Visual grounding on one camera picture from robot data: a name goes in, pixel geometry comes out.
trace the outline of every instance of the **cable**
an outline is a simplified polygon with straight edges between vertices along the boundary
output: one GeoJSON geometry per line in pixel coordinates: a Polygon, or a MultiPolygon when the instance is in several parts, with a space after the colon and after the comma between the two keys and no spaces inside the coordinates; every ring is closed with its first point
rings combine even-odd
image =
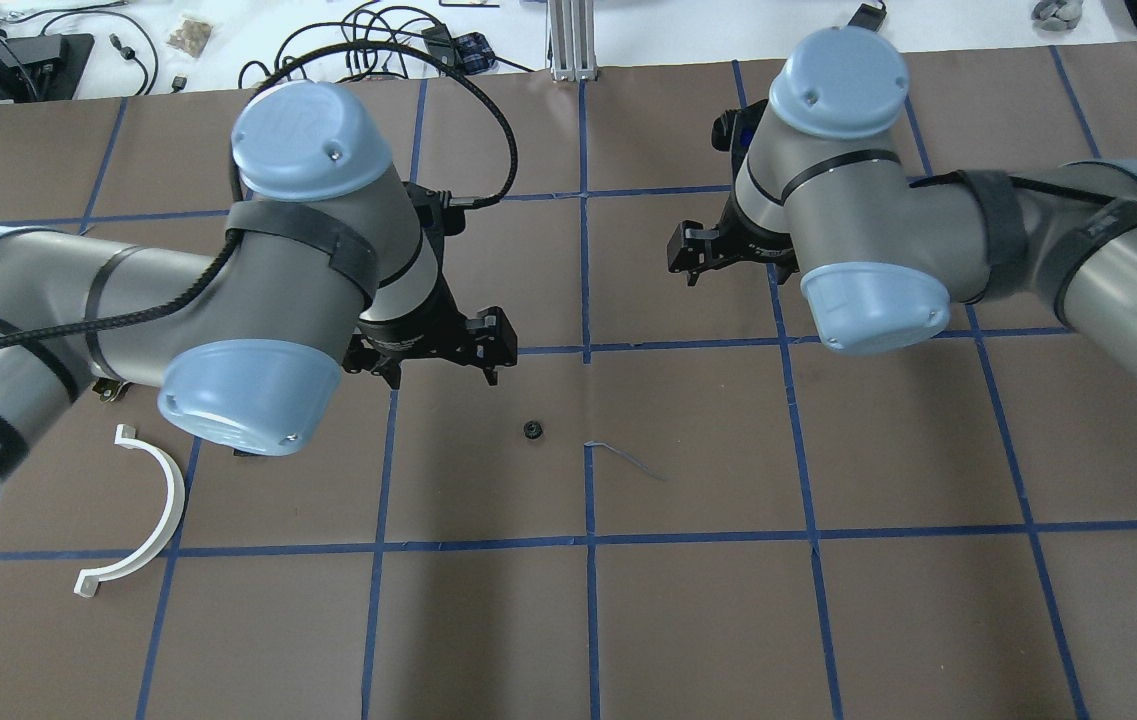
{"type": "MultiPolygon", "coordinates": [[[[349,51],[362,50],[385,50],[389,53],[407,53],[410,58],[416,58],[425,64],[430,64],[432,67],[435,67],[439,72],[443,73],[445,76],[454,78],[454,81],[457,81],[460,86],[466,88],[466,90],[470,91],[471,94],[474,96],[475,99],[492,114],[492,117],[495,117],[496,122],[498,122],[499,126],[501,126],[501,132],[504,133],[505,140],[507,140],[507,146],[509,147],[509,173],[507,174],[505,182],[501,183],[499,191],[496,191],[487,197],[476,197],[476,199],[467,200],[464,205],[458,202],[458,205],[466,206],[468,209],[489,208],[489,206],[497,205],[505,197],[505,193],[511,191],[511,187],[514,184],[514,176],[516,176],[516,173],[518,172],[518,148],[516,146],[516,141],[514,141],[514,131],[511,129],[509,121],[505,119],[505,115],[501,114],[501,109],[496,106],[491,97],[480,90],[480,86],[476,86],[475,83],[468,81],[468,78],[464,76],[464,74],[459,73],[459,71],[450,67],[450,65],[441,63],[430,53],[423,53],[423,51],[417,50],[416,47],[399,45],[393,44],[393,42],[381,42],[376,40],[354,40],[343,42],[339,45],[321,47],[318,50],[312,50],[308,53],[300,56],[297,60],[293,60],[293,63],[289,63],[284,65],[283,68],[271,73],[269,77],[266,77],[266,81],[262,83],[262,86],[257,88],[257,91],[254,92],[254,97],[260,96],[262,92],[265,92],[271,86],[275,86],[280,81],[288,77],[289,73],[297,71],[307,63],[315,61],[319,58],[326,58],[326,56],[330,55],[349,53],[349,51]]],[[[243,184],[242,181],[240,181],[239,167],[235,165],[233,154],[229,156],[229,168],[231,200],[234,200],[235,202],[243,201],[243,184]]],[[[204,268],[204,273],[199,275],[193,284],[190,284],[185,292],[174,297],[174,299],[166,301],[163,305],[148,307],[146,311],[134,311],[134,313],[111,315],[109,318],[83,320],[83,322],[80,323],[53,325],[33,329],[33,331],[20,331],[0,336],[0,350],[3,350],[6,347],[14,347],[16,345],[27,342],[41,342],[73,334],[113,331],[113,329],[148,323],[151,322],[151,320],[166,318],[166,316],[183,311],[188,305],[190,305],[190,303],[196,300],[199,295],[206,291],[208,285],[211,285],[211,281],[215,281],[217,274],[221,273],[221,270],[225,268],[226,264],[229,264],[230,256],[234,255],[235,249],[238,249],[242,242],[243,231],[240,231],[240,229],[229,229],[229,231],[226,231],[226,242],[221,247],[221,251],[217,253],[216,258],[213,258],[211,264],[208,264],[207,268],[204,268]]]]}
{"type": "Polygon", "coordinates": [[[20,63],[18,56],[16,56],[16,53],[13,51],[9,44],[7,44],[7,38],[0,35],[0,45],[5,47],[7,53],[9,53],[13,57],[13,61],[16,63],[16,72],[20,74],[20,78],[24,78],[25,86],[30,88],[30,99],[36,102],[43,100],[43,97],[39,94],[39,91],[34,86],[34,78],[30,77],[30,73],[27,73],[27,69],[25,69],[25,65],[20,63]]]}
{"type": "Polygon", "coordinates": [[[258,67],[258,68],[262,68],[262,74],[265,74],[266,77],[269,77],[269,68],[266,67],[266,63],[262,63],[262,60],[248,60],[247,63],[244,63],[244,67],[239,68],[239,82],[238,82],[239,90],[243,90],[243,88],[244,88],[244,74],[254,65],[256,65],[256,67],[258,67]]]}
{"type": "Polygon", "coordinates": [[[142,24],[138,23],[133,18],[130,18],[124,13],[113,13],[113,10],[80,9],[80,10],[66,10],[66,13],[61,13],[60,15],[57,15],[57,17],[48,20],[47,23],[43,23],[43,27],[39,28],[39,35],[47,35],[48,28],[52,27],[52,23],[56,23],[57,20],[61,20],[65,18],[73,18],[75,17],[75,15],[110,15],[110,17],[121,18],[124,20],[128,20],[128,23],[133,23],[133,27],[136,28],[136,32],[142,33],[142,38],[146,38],[146,43],[151,47],[151,56],[155,58],[155,74],[151,76],[151,85],[149,85],[146,89],[143,96],[151,94],[151,91],[155,90],[155,82],[158,81],[158,78],[160,78],[160,51],[156,49],[155,41],[152,41],[151,39],[151,33],[146,32],[146,28],[142,27],[142,24]]]}
{"type": "MultiPolygon", "coordinates": [[[[350,42],[341,42],[341,44],[338,45],[321,47],[317,50],[310,50],[308,53],[299,56],[299,58],[297,60],[293,60],[293,63],[285,64],[283,68],[279,68],[274,73],[271,73],[271,76],[266,77],[265,82],[262,82],[262,86],[257,88],[257,92],[255,96],[259,96],[262,91],[266,90],[266,88],[275,86],[276,83],[283,81],[283,78],[288,78],[289,73],[297,71],[297,68],[300,67],[300,65],[318,60],[319,58],[327,58],[327,56],[330,55],[347,53],[347,51],[350,50],[366,50],[366,49],[385,50],[389,53],[404,53],[408,55],[409,58],[422,60],[422,63],[431,65],[432,68],[435,68],[440,73],[443,73],[445,76],[454,78],[454,81],[457,81],[458,85],[466,88],[468,93],[474,96],[475,99],[479,100],[480,104],[483,105],[484,108],[492,115],[492,118],[495,118],[496,123],[498,123],[499,126],[501,127],[501,133],[505,135],[505,141],[507,141],[507,149],[511,156],[509,172],[507,173],[507,177],[505,177],[505,181],[501,183],[500,190],[485,197],[476,197],[476,199],[468,201],[467,208],[468,209],[490,208],[490,206],[497,205],[511,191],[511,187],[513,187],[514,184],[514,177],[516,177],[516,174],[518,173],[518,146],[516,143],[516,140],[514,140],[514,129],[511,127],[509,121],[505,119],[505,115],[501,113],[501,109],[498,108],[498,106],[496,106],[496,102],[492,101],[491,97],[487,96],[484,91],[480,90],[480,86],[471,82],[471,78],[464,76],[464,74],[457,68],[454,68],[451,65],[445,64],[443,61],[437,59],[433,55],[426,53],[426,51],[417,50],[416,47],[413,45],[396,44],[395,42],[382,42],[380,40],[354,40],[350,42]]],[[[230,165],[231,168],[235,167],[234,159],[231,159],[230,165]]],[[[243,196],[243,188],[240,185],[239,182],[238,169],[234,169],[234,172],[231,173],[231,177],[232,177],[231,193],[233,195],[238,193],[238,196],[243,196]]]]}
{"type": "MultiPolygon", "coordinates": [[[[297,58],[293,58],[292,55],[284,55],[284,63],[292,63],[292,60],[294,60],[294,59],[297,59],[297,58]]],[[[312,78],[312,76],[308,76],[308,74],[306,74],[306,68],[297,68],[297,69],[302,71],[302,78],[312,78]]]]}
{"type": "Polygon", "coordinates": [[[521,65],[518,63],[514,63],[513,60],[507,60],[507,59],[503,58],[503,56],[499,56],[499,55],[495,55],[493,58],[498,63],[505,63],[505,64],[509,65],[512,68],[517,69],[517,71],[523,71],[525,73],[536,73],[537,72],[536,69],[532,69],[532,68],[528,67],[526,65],[521,65]]]}
{"type": "Polygon", "coordinates": [[[115,0],[114,3],[102,3],[102,5],[84,5],[83,8],[57,8],[55,10],[39,10],[39,13],[31,13],[30,15],[22,15],[18,19],[1,18],[0,24],[9,24],[9,26],[15,26],[15,24],[27,23],[34,18],[41,17],[41,15],[50,15],[52,13],[82,13],[82,10],[105,10],[108,8],[123,8],[124,5],[128,5],[128,0],[115,0]]]}
{"type": "Polygon", "coordinates": [[[134,92],[133,97],[143,96],[143,94],[146,94],[146,90],[149,86],[149,83],[151,83],[151,72],[149,72],[146,68],[146,63],[140,61],[136,58],[136,56],[133,56],[133,61],[136,63],[136,66],[139,68],[142,68],[142,86],[139,86],[136,89],[136,92],[134,92]]]}

